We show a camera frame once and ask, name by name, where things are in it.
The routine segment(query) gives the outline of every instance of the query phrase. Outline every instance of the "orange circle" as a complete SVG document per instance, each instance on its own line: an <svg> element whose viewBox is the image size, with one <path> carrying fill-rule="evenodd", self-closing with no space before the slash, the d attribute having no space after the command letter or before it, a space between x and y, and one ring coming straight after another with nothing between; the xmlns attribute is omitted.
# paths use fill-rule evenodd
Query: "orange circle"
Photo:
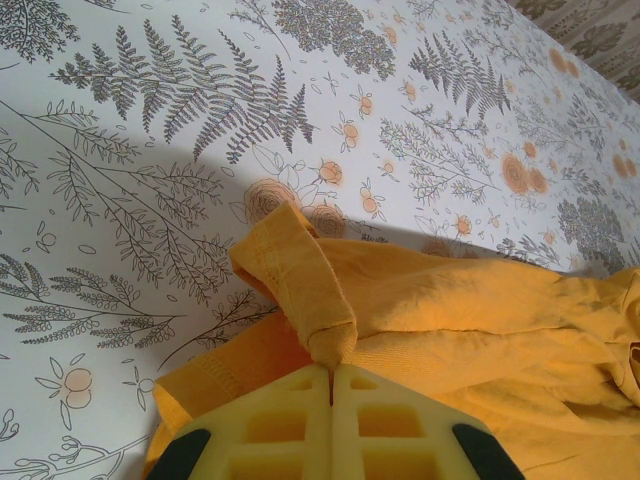
<svg viewBox="0 0 640 480"><path fill-rule="evenodd" d="M571 74L571 76L573 78L580 78L580 70L578 70L578 67L576 67L576 64L573 63L571 60L567 60L566 64L567 64L567 71Z"/></svg>
<svg viewBox="0 0 640 480"><path fill-rule="evenodd" d="M550 48L549 57L551 58L551 63L553 63L553 66L556 67L559 72L565 73L567 71L567 64L558 50Z"/></svg>
<svg viewBox="0 0 640 480"><path fill-rule="evenodd" d="M81 392L91 386L91 372L86 368L76 368L67 374L64 386L72 392Z"/></svg>
<svg viewBox="0 0 640 480"><path fill-rule="evenodd" d="M342 128L342 131L347 137L356 138L358 136L358 129L349 123Z"/></svg>
<svg viewBox="0 0 640 480"><path fill-rule="evenodd" d="M373 213L378 210L378 204L373 198L369 197L362 202L362 208L364 208L364 211L367 213Z"/></svg>
<svg viewBox="0 0 640 480"><path fill-rule="evenodd" d="M616 170L616 173L619 177L627 178L627 167L624 164L624 160L622 160L622 157L617 153L613 156L613 168Z"/></svg>
<svg viewBox="0 0 640 480"><path fill-rule="evenodd" d="M82 392L71 392L67 395L67 406L69 408L84 408L91 402L91 390Z"/></svg>
<svg viewBox="0 0 640 480"><path fill-rule="evenodd" d="M629 172L629 175L631 175L632 177L637 176L638 170L636 169L636 164L633 163L630 158L627 158L625 163L627 165L627 172Z"/></svg>

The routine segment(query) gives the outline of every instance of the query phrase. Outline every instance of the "plant illustration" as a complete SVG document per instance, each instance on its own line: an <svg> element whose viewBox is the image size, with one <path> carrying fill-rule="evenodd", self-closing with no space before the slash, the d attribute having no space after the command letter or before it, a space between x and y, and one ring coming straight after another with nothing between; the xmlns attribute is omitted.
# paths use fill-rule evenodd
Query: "plant illustration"
<svg viewBox="0 0 640 480"><path fill-rule="evenodd" d="M140 372L138 371L138 367L134 365L133 367L133 378L134 381L126 381L122 382L123 385L128 385L130 387L136 388L136 398L138 399L138 405L143 412L147 411L147 399L145 398L146 394L151 393L153 390L153 386L155 382L150 378L140 378Z"/></svg>
<svg viewBox="0 0 640 480"><path fill-rule="evenodd" d="M2 416L2 428L0 429L0 442L11 440L20 432L20 424L14 422L15 413L9 408Z"/></svg>
<svg viewBox="0 0 640 480"><path fill-rule="evenodd" d="M244 7L246 10L235 9L233 12L229 14L229 18L236 18L241 22L248 22L256 25L261 31L265 33L269 33L276 37L282 48L284 49L287 57L291 60L291 55L289 55L289 50L285 44L280 40L278 34L271 28L269 22L266 20L267 7L260 4L260 0L236 0L236 3L241 7Z"/></svg>
<svg viewBox="0 0 640 480"><path fill-rule="evenodd" d="M439 2L440 0L406 0L407 6L412 9L413 16L420 20L437 16Z"/></svg>
<svg viewBox="0 0 640 480"><path fill-rule="evenodd" d="M520 260L544 268L551 268L553 265L562 267L560 257L553 248L544 242L536 243L528 235L523 235L518 243L505 238L496 248L499 253L512 260Z"/></svg>
<svg viewBox="0 0 640 480"><path fill-rule="evenodd" d="M75 474L77 478L89 478L88 471L78 473L82 470L93 472L95 468L100 469L100 473L93 475L93 480L110 480L114 478L118 468L124 460L125 453L147 441L144 436L131 443L128 443L115 450L107 450L97 445L83 444L75 437L65 435L62 437L61 448L64 453L51 453L47 458L37 458L30 455L30 458L19 458L14 462L15 468L0 470L0 476L14 475L15 478L33 480L58 480L69 474Z"/></svg>
<svg viewBox="0 0 640 480"><path fill-rule="evenodd" d="M65 198L73 220L80 218L93 226L102 214L114 224L116 247L120 247L123 260L131 258L138 279L146 277L156 287L168 279L178 288L188 288L198 302L208 302L228 281L225 256L231 239L191 233L198 222L209 218L206 204L221 205L217 191L221 185L213 172L207 173L204 165L196 169L192 164L179 167L177 163L166 169L160 165L137 169L105 166L105 160L108 163L112 158L117 163L131 163L137 149L104 129L82 126L97 119L91 112L81 113L81 108L76 110L71 104L65 113L64 105L58 104L57 113L51 110L32 117L0 103L58 145L50 160L61 169L48 176L59 182L54 194ZM52 123L68 130L68 143L47 132L45 127ZM102 164L94 165L92 157ZM141 197L134 186L150 193L156 203Z"/></svg>
<svg viewBox="0 0 640 480"><path fill-rule="evenodd" d="M275 0L276 25L305 52L331 46L356 73L373 68L382 80L395 72L394 53L383 37L364 29L364 17L345 0Z"/></svg>
<svg viewBox="0 0 640 480"><path fill-rule="evenodd" d="M598 180L591 180L589 178L584 168L563 167L562 180L570 182L574 190L582 195L602 197L607 194Z"/></svg>
<svg viewBox="0 0 640 480"><path fill-rule="evenodd" d="M77 42L78 28L53 1L5 0L0 3L0 45L16 50L33 63L37 57L47 62L53 52L64 52L67 40Z"/></svg>
<svg viewBox="0 0 640 480"><path fill-rule="evenodd" d="M81 353L76 355L71 362L69 362L69 368L78 364L85 354ZM36 377L35 380L44 388L53 390L53 393L49 395L49 398L57 397L61 392L62 399L60 399L60 416L62 422L67 430L73 429L71 422L71 410L80 410L91 403L91 372L86 368L74 368L67 369L60 365L55 358L49 357L49 363L51 364L51 370L56 377L56 380L49 380L47 378Z"/></svg>
<svg viewBox="0 0 640 480"><path fill-rule="evenodd" d="M150 314L135 307L140 291L127 280L111 275L106 281L79 268L68 268L71 276L52 277L48 284L36 267L20 263L6 254L0 254L0 295L28 300L31 304L24 313L4 313L5 318L23 323L16 333L40 333L41 336L23 340L25 344L56 342L89 333L107 338L98 347L112 348L135 344L141 348L149 342L163 341L164 335L173 335L170 324L182 315ZM88 304L75 306L74 301L51 300L51 290L73 294ZM98 329L104 320L116 320L119 327Z"/></svg>
<svg viewBox="0 0 640 480"><path fill-rule="evenodd" d="M578 251L587 260L601 260L610 274L625 267L618 249L624 242L616 213L600 198L578 197L577 206L568 200L558 205L560 229L569 244L576 241Z"/></svg>
<svg viewBox="0 0 640 480"><path fill-rule="evenodd" d="M467 45L464 45L467 52L465 55L449 39L445 31L441 36L442 40L437 34L433 34L435 48L425 37L426 53L418 48L418 52L413 54L409 66L422 73L426 80L431 80L436 90L439 90L442 85L444 94L447 97L451 95L456 105L466 91L465 109L467 115L476 104L481 120L491 107L498 107L503 114L503 105L511 108L504 90L502 75L496 78L491 61L487 58L487 67L485 68Z"/></svg>
<svg viewBox="0 0 640 480"><path fill-rule="evenodd" d="M525 105L514 107L520 135L533 141L539 148L550 148L559 153L573 149L569 157L574 160L582 158L585 149L575 142L573 130L567 123L548 116L532 97L527 99Z"/></svg>
<svg viewBox="0 0 640 480"><path fill-rule="evenodd" d="M575 93L571 97L571 106L568 110L569 120L567 124L573 128L575 137L589 139L591 148L596 153L598 161L602 161L604 149L604 131L606 125L600 123L600 119L585 104L584 100Z"/></svg>
<svg viewBox="0 0 640 480"><path fill-rule="evenodd" d="M266 315L270 315L278 310L278 307L275 305L264 306L258 304L255 293L252 290L244 290L230 295L228 300L229 304L227 306L221 303L217 309L212 311L214 318L213 326L174 349L160 364L158 370L175 354L187 346L196 343L203 346L206 350L210 350L229 340L229 330L232 329L233 326L246 327L252 325Z"/></svg>
<svg viewBox="0 0 640 480"><path fill-rule="evenodd" d="M611 192L611 194L613 195L613 198L623 202L624 207L627 210L631 210L631 215L633 215L634 218L640 217L640 205L638 205L636 199L625 195L623 192L615 188L613 189L613 192Z"/></svg>
<svg viewBox="0 0 640 480"><path fill-rule="evenodd" d="M31 190L35 192L40 190L40 181L34 175L38 167L28 160L17 158L15 154L17 148L18 143L14 142L9 137L9 133L0 127L0 198L4 197L7 200L13 187L21 181L21 178L25 184L23 190L25 195Z"/></svg>
<svg viewBox="0 0 640 480"><path fill-rule="evenodd" d="M437 122L432 125L439 129ZM442 135L460 135L460 130L451 132L447 123ZM476 132L472 129L470 136ZM457 198L466 198L475 204L482 204L486 198L486 188L497 189L492 182L493 172L486 159L478 153L471 143L462 144L462 152L451 142L434 142L426 131L413 123L394 124L383 118L380 131L382 144L398 159L409 160L414 182L410 184L415 198L429 205L441 195L450 191ZM471 170L479 173L482 180L474 176Z"/></svg>
<svg viewBox="0 0 640 480"><path fill-rule="evenodd" d="M307 142L312 142L313 127L305 113L305 87L302 85L289 101L284 71L277 56L276 74L271 84L266 85L265 79L254 73L259 66L224 33L219 32L233 56L233 67L212 62L217 55L208 52L207 47L185 29L178 15L173 16L171 25L183 58L151 22L145 20L150 58L138 53L120 26L116 31L117 61L94 44L95 63L78 53L74 57L75 65L67 63L64 69L50 76L79 89L90 88L99 103L111 100L125 120L142 94L145 130L150 131L152 120L163 111L167 143L203 116L204 124L193 148L194 159L234 129L238 130L227 152L230 163L237 163L251 144L275 136L282 138L292 151L293 136L298 129Z"/></svg>
<svg viewBox="0 0 640 480"><path fill-rule="evenodd" d="M525 52L521 51L521 47L518 47L512 37L505 38L496 29L476 28L464 31L464 39L469 47L482 45L489 50L489 55L500 55L505 65L509 62L517 63L519 75L532 74L538 82L548 88L546 80L536 71L537 68L544 67L543 57L531 45L524 47Z"/></svg>

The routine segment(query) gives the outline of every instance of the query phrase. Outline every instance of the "leaf print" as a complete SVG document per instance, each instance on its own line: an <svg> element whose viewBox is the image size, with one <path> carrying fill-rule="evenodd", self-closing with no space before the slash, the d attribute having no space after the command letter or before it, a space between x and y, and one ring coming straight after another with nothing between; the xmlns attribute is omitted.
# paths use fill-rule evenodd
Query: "leaf print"
<svg viewBox="0 0 640 480"><path fill-rule="evenodd" d="M58 388L62 388L61 384L59 384L57 382L54 382L52 380L47 380L46 378L36 377L36 382L38 382L44 388L48 388L48 389L51 389L51 390L56 390Z"/></svg>
<svg viewBox="0 0 640 480"><path fill-rule="evenodd" d="M58 377L60 380L62 380L62 377L64 376L64 371L62 370L62 367L60 366L58 361L55 358L50 357L49 362L51 363L51 369L53 370L54 375Z"/></svg>
<svg viewBox="0 0 640 480"><path fill-rule="evenodd" d="M409 66L422 73L426 80L431 80L436 90L442 85L444 94L447 97L451 95L456 105L466 90L467 115L476 103L481 120L491 107L498 107L503 114L503 105L510 109L511 104L504 90L502 75L496 79L491 61L487 58L487 67L484 68L478 57L465 45L469 57L467 60L445 31L441 36L443 40L440 40L437 34L433 34L435 48L425 37L426 53L418 48Z"/></svg>
<svg viewBox="0 0 640 480"><path fill-rule="evenodd" d="M0 45L13 49L29 63L47 62L54 49L64 52L67 40L77 42L78 28L53 1L6 0L0 3Z"/></svg>
<svg viewBox="0 0 640 480"><path fill-rule="evenodd" d="M364 17L345 0L275 0L273 6L276 25L305 52L331 45L356 73L373 68L385 80L395 72L393 51L381 36L364 29Z"/></svg>
<svg viewBox="0 0 640 480"><path fill-rule="evenodd" d="M288 99L284 70L277 56L277 71L267 87L265 79L254 73L259 66L223 32L219 33L231 51L233 67L213 62L217 55L207 51L206 45L186 30L178 15L172 17L171 25L182 58L146 20L149 60L132 45L120 26L116 30L117 63L94 44L95 63L77 54L75 65L67 63L50 76L78 89L89 87L99 103L113 101L125 120L142 94L145 130L150 132L153 119L165 112L163 130L167 143L187 125L204 118L193 148L194 159L233 129L238 130L229 143L230 163L236 163L251 144L275 136L282 138L292 152L298 130L308 143L312 142L314 127L305 113L305 86Z"/></svg>
<svg viewBox="0 0 640 480"><path fill-rule="evenodd" d="M69 413L69 407L63 400L60 400L60 417L62 417L62 422L66 429L71 431L71 414Z"/></svg>
<svg viewBox="0 0 640 480"><path fill-rule="evenodd" d="M573 45L577 55L593 57L598 52L607 52L614 48L624 34L626 22L595 25L584 32L582 40Z"/></svg>

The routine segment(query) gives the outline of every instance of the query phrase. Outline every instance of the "fern print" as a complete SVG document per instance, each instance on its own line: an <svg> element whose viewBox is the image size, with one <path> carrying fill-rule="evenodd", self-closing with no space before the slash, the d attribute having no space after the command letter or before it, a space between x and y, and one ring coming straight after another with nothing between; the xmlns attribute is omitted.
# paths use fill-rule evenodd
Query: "fern print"
<svg viewBox="0 0 640 480"><path fill-rule="evenodd" d="M52 0L5 0L0 2L0 45L16 50L29 63L37 57L47 62L53 52L64 52L67 40L77 42L78 28Z"/></svg>
<svg viewBox="0 0 640 480"><path fill-rule="evenodd" d="M481 120L491 107L498 107L502 114L503 105L510 109L511 104L504 90L502 75L496 78L491 61L487 59L485 68L466 44L464 47L468 59L449 39L446 32L443 31L441 36L442 40L437 34L433 34L435 48L425 37L426 53L418 48L418 52L413 54L409 62L409 67L422 73L426 80L431 80L436 90L442 85L444 94L447 97L451 95L456 105L466 91L467 115L476 104Z"/></svg>
<svg viewBox="0 0 640 480"><path fill-rule="evenodd" d="M217 55L206 51L207 47L186 30L179 16L173 16L172 27L182 58L146 20L144 31L150 58L138 52L120 26L116 31L117 60L94 44L93 62L78 53L75 65L67 63L51 77L79 89L90 88L97 102L112 101L125 120L142 95L145 130L150 131L152 120L162 112L167 143L187 125L204 118L193 148L196 160L224 135L232 137L227 152L230 163L237 163L251 144L276 136L293 152L297 130L312 142L304 84L289 100L277 56L277 72L267 86L266 80L255 73L259 66L224 33L219 32L233 56L232 67L215 63Z"/></svg>
<svg viewBox="0 0 640 480"><path fill-rule="evenodd" d="M382 80L394 74L393 50L382 36L364 29L364 17L345 0L276 0L273 6L276 25L305 52L331 45L356 73L374 69Z"/></svg>
<svg viewBox="0 0 640 480"><path fill-rule="evenodd" d="M491 179L493 171L471 143L461 142L460 152L450 142L436 144L412 123L394 124L384 118L380 141L397 158L410 161L414 182L409 186L422 203L431 205L450 191L456 198L482 204L486 199L485 190L497 189ZM484 178L476 178L476 172Z"/></svg>
<svg viewBox="0 0 640 480"><path fill-rule="evenodd" d="M40 180L35 176L38 168L33 162L16 155L18 143L14 142L4 128L0 127L0 199L9 200L17 183L24 183L24 194L38 192ZM17 208L2 205L0 208Z"/></svg>
<svg viewBox="0 0 640 480"><path fill-rule="evenodd" d="M98 342L99 348L112 348L134 344L143 345L152 332L169 330L170 324L182 315L149 314L135 307L140 291L127 280L111 275L107 280L80 268L68 268L69 276L50 278L46 282L38 269L30 263L21 263L13 257L0 254L0 295L17 297L30 302L24 313L4 313L5 318L20 322L15 329L20 334L37 334L23 340L37 345L56 342L82 334L105 337L98 329L101 322L110 319L119 324L118 335L106 336ZM53 292L73 294L86 304L54 301Z"/></svg>

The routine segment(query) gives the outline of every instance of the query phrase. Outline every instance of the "bed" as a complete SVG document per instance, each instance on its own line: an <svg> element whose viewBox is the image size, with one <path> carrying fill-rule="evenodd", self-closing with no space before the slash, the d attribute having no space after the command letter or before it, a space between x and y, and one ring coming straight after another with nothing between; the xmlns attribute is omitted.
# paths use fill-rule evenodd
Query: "bed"
<svg viewBox="0 0 640 480"><path fill-rule="evenodd" d="M154 380L271 313L227 250L323 236L640 264L640 109L500 0L0 6L0 477L136 478Z"/></svg>

